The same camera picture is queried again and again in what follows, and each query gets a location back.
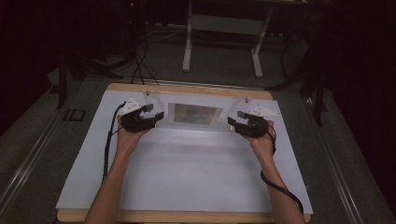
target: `cable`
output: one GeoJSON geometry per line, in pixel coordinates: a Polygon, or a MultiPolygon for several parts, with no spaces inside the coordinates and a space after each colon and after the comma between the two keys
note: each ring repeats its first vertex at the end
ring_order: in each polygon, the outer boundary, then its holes
{"type": "Polygon", "coordinates": [[[154,81],[157,83],[157,85],[160,86],[160,83],[158,83],[158,80],[157,80],[157,78],[156,78],[156,76],[158,75],[157,70],[148,67],[144,61],[142,61],[142,64],[145,66],[146,71],[148,71],[148,74],[150,75],[150,78],[154,79],[154,81]],[[155,72],[155,75],[152,75],[152,74],[150,73],[149,69],[151,69],[152,71],[154,71],[154,72],[155,72]]]}
{"type": "Polygon", "coordinates": [[[156,76],[158,75],[158,72],[157,72],[155,69],[149,68],[149,67],[145,64],[145,62],[144,62],[144,60],[145,60],[145,58],[146,58],[146,54],[147,54],[146,47],[143,46],[141,43],[139,43],[139,45],[143,48],[143,51],[144,51],[144,52],[143,52],[142,58],[140,58],[140,57],[136,54],[137,67],[136,67],[136,69],[134,70],[134,74],[132,75],[131,84],[134,83],[134,76],[136,75],[136,72],[139,71],[140,78],[142,79],[142,83],[143,83],[143,85],[145,85],[144,77],[143,77],[143,74],[142,74],[142,71],[141,71],[141,64],[143,64],[143,65],[146,67],[146,70],[148,71],[148,74],[150,75],[150,77],[151,77],[152,79],[154,79],[154,81],[157,83],[157,85],[160,86],[160,83],[158,82],[158,80],[157,80],[157,78],[156,78],[156,76]],[[152,75],[152,74],[150,73],[149,69],[153,70],[153,71],[156,73],[155,76],[152,75]]]}
{"type": "Polygon", "coordinates": [[[104,64],[104,67],[108,68],[108,69],[116,69],[119,68],[125,64],[128,64],[132,61],[132,59],[134,58],[132,55],[133,51],[133,47],[131,47],[131,52],[126,53],[123,56],[123,59],[121,61],[115,62],[115,63],[108,63],[108,64],[104,64]]]}
{"type": "Polygon", "coordinates": [[[271,186],[272,188],[277,189],[280,192],[282,192],[282,193],[288,195],[289,197],[291,197],[297,203],[301,214],[304,214],[303,204],[300,202],[300,200],[294,194],[292,194],[287,189],[281,188],[280,186],[278,186],[278,185],[274,184],[273,182],[269,181],[267,178],[265,178],[265,175],[262,173],[262,171],[260,171],[260,176],[262,177],[262,181],[264,181],[265,184],[267,184],[267,185],[271,186]]]}
{"type": "Polygon", "coordinates": [[[120,71],[123,71],[123,70],[125,70],[125,69],[131,67],[132,64],[134,64],[134,62],[129,62],[125,67],[123,67],[123,68],[121,68],[121,69],[115,71],[114,73],[118,73],[118,72],[120,72],[120,71]]]}
{"type": "MultiPolygon", "coordinates": [[[[273,126],[271,126],[271,125],[268,125],[268,126],[271,127],[271,129],[272,129],[273,132],[274,132],[274,135],[271,135],[271,134],[268,133],[268,131],[267,131],[268,135],[271,137],[271,140],[272,140],[272,142],[273,142],[273,149],[274,149],[274,150],[273,150],[273,155],[274,155],[274,153],[275,153],[275,151],[276,151],[276,144],[275,144],[275,140],[276,140],[276,131],[275,131],[275,129],[274,129],[273,126]]],[[[293,193],[291,193],[291,192],[288,191],[287,189],[284,189],[284,188],[282,188],[282,187],[280,187],[280,186],[274,184],[273,182],[269,181],[269,180],[265,177],[265,175],[264,175],[264,173],[262,172],[262,170],[260,171],[260,177],[262,178],[262,181],[264,181],[265,184],[271,186],[271,187],[274,188],[274,189],[279,190],[280,192],[282,192],[282,193],[286,194],[287,196],[289,196],[290,198],[292,198],[292,199],[297,203],[297,205],[298,205],[298,207],[299,207],[299,209],[300,209],[301,214],[304,214],[303,204],[302,204],[301,201],[297,198],[297,196],[295,196],[293,193]]]]}
{"type": "Polygon", "coordinates": [[[174,32],[175,31],[151,31],[150,33],[148,33],[148,35],[153,35],[153,34],[172,34],[174,32]]]}
{"type": "Polygon", "coordinates": [[[110,150],[110,141],[111,141],[111,136],[113,136],[114,133],[117,133],[122,127],[119,127],[115,132],[113,132],[113,127],[114,127],[114,123],[116,121],[116,117],[117,117],[117,113],[119,112],[119,110],[125,105],[125,103],[123,103],[122,105],[119,105],[119,107],[117,107],[116,111],[114,112],[114,116],[113,116],[113,120],[111,121],[111,126],[110,126],[110,130],[107,133],[107,141],[106,141],[106,147],[105,147],[105,158],[104,158],[104,165],[103,165],[103,176],[102,176],[102,183],[105,180],[106,176],[107,176],[107,170],[108,170],[108,152],[110,150]]]}
{"type": "Polygon", "coordinates": [[[166,35],[166,36],[161,37],[161,38],[158,38],[158,39],[152,39],[152,40],[150,40],[149,42],[158,42],[158,41],[164,40],[164,39],[166,39],[166,38],[169,38],[169,37],[171,37],[171,36],[173,36],[173,35],[177,35],[177,34],[180,34],[180,33],[182,33],[182,32],[186,32],[186,31],[187,31],[187,29],[183,29],[183,30],[180,30],[180,31],[176,31],[176,32],[174,32],[174,33],[172,33],[172,34],[170,34],[170,35],[166,35]]]}
{"type": "Polygon", "coordinates": [[[145,80],[143,79],[143,76],[142,76],[142,71],[141,71],[141,68],[140,68],[140,64],[143,62],[143,60],[146,58],[146,53],[147,53],[147,51],[146,51],[146,48],[141,44],[141,43],[139,43],[139,45],[143,48],[143,50],[144,50],[144,52],[143,52],[143,57],[142,57],[142,59],[140,60],[140,62],[139,62],[139,60],[137,59],[137,54],[136,54],[136,61],[138,62],[137,63],[137,67],[136,67],[136,69],[134,70],[134,74],[132,75],[132,78],[131,78],[131,84],[133,84],[134,83],[134,76],[136,75],[136,72],[137,71],[139,71],[139,75],[140,75],[140,78],[142,79],[142,83],[143,83],[143,85],[145,85],[145,80]]]}

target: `floor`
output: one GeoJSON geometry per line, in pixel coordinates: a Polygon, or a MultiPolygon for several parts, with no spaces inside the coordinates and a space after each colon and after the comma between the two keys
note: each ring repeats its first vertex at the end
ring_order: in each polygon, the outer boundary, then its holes
{"type": "MultiPolygon", "coordinates": [[[[174,31],[175,28],[170,28],[169,32],[174,31]]],[[[146,83],[157,84],[155,77],[160,85],[263,91],[285,80],[279,60],[285,47],[281,36],[265,38],[260,53],[264,78],[257,79],[249,52],[251,37],[207,41],[203,36],[208,35],[193,35],[188,73],[181,71],[185,33],[168,38],[164,34],[149,35],[142,64],[146,83]]],[[[287,71],[301,59],[304,49],[304,42],[291,46],[286,55],[287,71]]],[[[138,52],[143,57],[142,47],[138,52]]],[[[135,68],[136,64],[131,63],[114,70],[124,79],[109,79],[87,68],[84,81],[69,78],[68,101],[62,109],[55,109],[57,95],[47,92],[2,136],[0,223],[61,223],[56,221],[55,204],[101,96],[109,83],[130,82],[135,68]],[[67,119],[68,109],[85,111],[84,119],[67,119]],[[36,160],[23,163],[29,153],[36,160]]],[[[49,74],[49,78],[56,83],[57,71],[49,74]]],[[[272,94],[282,110],[314,209],[310,223],[396,223],[332,93],[326,91],[327,111],[322,113],[323,127],[319,127],[312,117],[312,104],[298,94],[300,87],[301,83],[296,83],[272,94]]]]}

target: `metal stand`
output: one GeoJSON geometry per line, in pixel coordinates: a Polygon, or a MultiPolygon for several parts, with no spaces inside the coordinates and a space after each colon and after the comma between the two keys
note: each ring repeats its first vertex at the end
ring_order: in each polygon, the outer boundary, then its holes
{"type": "Polygon", "coordinates": [[[251,58],[253,60],[254,73],[256,74],[256,78],[262,78],[262,66],[260,65],[259,52],[262,47],[262,41],[265,37],[265,32],[267,31],[268,23],[271,19],[273,9],[270,7],[267,11],[267,16],[265,18],[264,23],[262,24],[262,30],[259,34],[259,41],[257,42],[256,48],[251,50],[251,58]]]}
{"type": "Polygon", "coordinates": [[[184,50],[184,60],[183,60],[183,72],[190,71],[190,61],[191,61],[191,21],[192,21],[192,0],[189,0],[189,17],[187,18],[187,44],[184,50]]]}

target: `white mount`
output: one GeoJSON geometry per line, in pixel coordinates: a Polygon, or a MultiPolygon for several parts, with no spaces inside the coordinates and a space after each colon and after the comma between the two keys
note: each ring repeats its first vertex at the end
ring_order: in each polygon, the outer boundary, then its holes
{"type": "Polygon", "coordinates": [[[126,114],[134,112],[134,111],[136,111],[136,110],[138,110],[140,108],[142,108],[142,106],[134,98],[131,97],[125,103],[125,105],[122,108],[120,114],[121,115],[126,115],[126,114]]]}
{"type": "Polygon", "coordinates": [[[263,116],[279,116],[280,113],[276,112],[272,109],[268,109],[267,107],[264,107],[262,105],[257,105],[256,107],[250,109],[247,114],[249,115],[254,115],[258,117],[263,117],[263,116]]]}

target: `white mat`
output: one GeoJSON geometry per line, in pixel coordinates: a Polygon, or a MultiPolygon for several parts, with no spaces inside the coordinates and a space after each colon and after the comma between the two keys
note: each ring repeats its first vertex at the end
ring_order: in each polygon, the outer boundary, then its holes
{"type": "MultiPolygon", "coordinates": [[[[101,185],[106,135],[114,111],[129,97],[145,103],[142,92],[105,92],[67,177],[56,205],[58,209],[90,207],[101,185]]],[[[169,102],[222,107],[219,121],[226,123],[228,108],[234,101],[232,97],[176,94],[162,94],[161,100],[165,111],[163,124],[166,124],[169,102]]],[[[249,107],[257,105],[280,113],[276,101],[253,99],[249,102],[249,107]]],[[[304,212],[312,214],[284,121],[281,116],[265,118],[275,122],[276,166],[289,190],[303,203],[304,212]]],[[[221,125],[211,132],[165,127],[159,125],[139,142],[124,179],[120,209],[272,212],[267,187],[260,179],[260,165],[246,139],[237,133],[219,131],[221,125]]],[[[109,165],[116,145],[117,137],[113,136],[109,165]]]]}

